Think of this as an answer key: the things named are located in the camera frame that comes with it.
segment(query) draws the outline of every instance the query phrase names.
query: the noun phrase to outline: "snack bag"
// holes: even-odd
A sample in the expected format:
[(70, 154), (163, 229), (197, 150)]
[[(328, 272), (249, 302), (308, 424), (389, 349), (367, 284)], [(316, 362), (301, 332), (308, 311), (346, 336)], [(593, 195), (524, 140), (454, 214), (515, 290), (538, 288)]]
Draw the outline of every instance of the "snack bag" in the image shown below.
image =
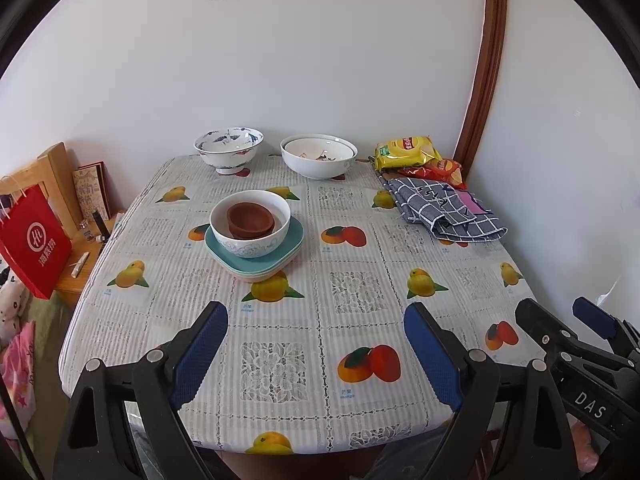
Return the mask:
[(462, 165), (450, 158), (436, 160), (432, 158), (421, 168), (400, 168), (398, 173), (404, 176), (424, 178), (426, 180), (437, 180), (446, 182), (456, 189), (466, 189), (466, 184), (462, 182)]
[(406, 166), (423, 166), (430, 160), (441, 160), (442, 157), (433, 147), (431, 139), (425, 136), (394, 139), (376, 146), (375, 167), (404, 168)]

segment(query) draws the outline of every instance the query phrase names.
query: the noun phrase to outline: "bag logo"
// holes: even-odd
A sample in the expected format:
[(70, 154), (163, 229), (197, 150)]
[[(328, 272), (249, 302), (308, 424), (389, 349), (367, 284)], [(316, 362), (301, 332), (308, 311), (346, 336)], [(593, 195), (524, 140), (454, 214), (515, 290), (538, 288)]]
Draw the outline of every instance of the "bag logo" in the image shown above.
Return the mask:
[(27, 243), (34, 253), (39, 253), (47, 243), (47, 233), (44, 226), (39, 222), (34, 222), (27, 229)]

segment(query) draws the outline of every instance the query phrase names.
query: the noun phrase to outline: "wooden door frame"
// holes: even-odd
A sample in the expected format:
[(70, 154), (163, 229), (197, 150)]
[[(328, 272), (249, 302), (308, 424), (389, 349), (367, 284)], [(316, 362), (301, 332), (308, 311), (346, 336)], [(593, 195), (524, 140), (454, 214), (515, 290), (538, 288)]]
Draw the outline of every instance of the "wooden door frame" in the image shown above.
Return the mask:
[(453, 158), (462, 164), (464, 177), (468, 175), (473, 164), (491, 109), (502, 59), (506, 24), (507, 0), (484, 0), (484, 25), (478, 66), (465, 121), (453, 155)]

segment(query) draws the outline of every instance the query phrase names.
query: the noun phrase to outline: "white wall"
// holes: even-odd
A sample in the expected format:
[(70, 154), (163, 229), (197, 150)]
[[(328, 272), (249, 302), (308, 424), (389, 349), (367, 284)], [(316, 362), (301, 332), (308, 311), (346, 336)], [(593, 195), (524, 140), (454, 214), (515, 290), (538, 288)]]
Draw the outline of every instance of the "white wall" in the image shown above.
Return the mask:
[[(124, 204), (216, 126), (270, 150), (333, 133), (367, 156), (428, 134), (452, 153), (484, 0), (62, 0), (0, 80), (0, 173), (64, 140)], [(15, 153), (8, 139), (21, 139)]]
[(595, 300), (622, 274), (606, 307), (640, 326), (639, 162), (640, 91), (597, 26), (573, 0), (509, 0), (470, 184), (509, 226), (505, 247), (538, 299), (566, 320), (574, 298)]

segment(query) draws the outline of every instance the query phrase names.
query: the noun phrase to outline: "red paper bag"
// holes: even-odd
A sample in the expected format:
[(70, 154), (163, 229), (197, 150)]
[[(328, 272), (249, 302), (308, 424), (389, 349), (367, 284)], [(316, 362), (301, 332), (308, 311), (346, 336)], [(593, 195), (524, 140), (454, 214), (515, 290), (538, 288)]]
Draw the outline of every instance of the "red paper bag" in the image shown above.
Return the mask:
[(25, 190), (0, 221), (0, 254), (36, 298), (51, 297), (71, 254), (71, 241), (40, 186)]

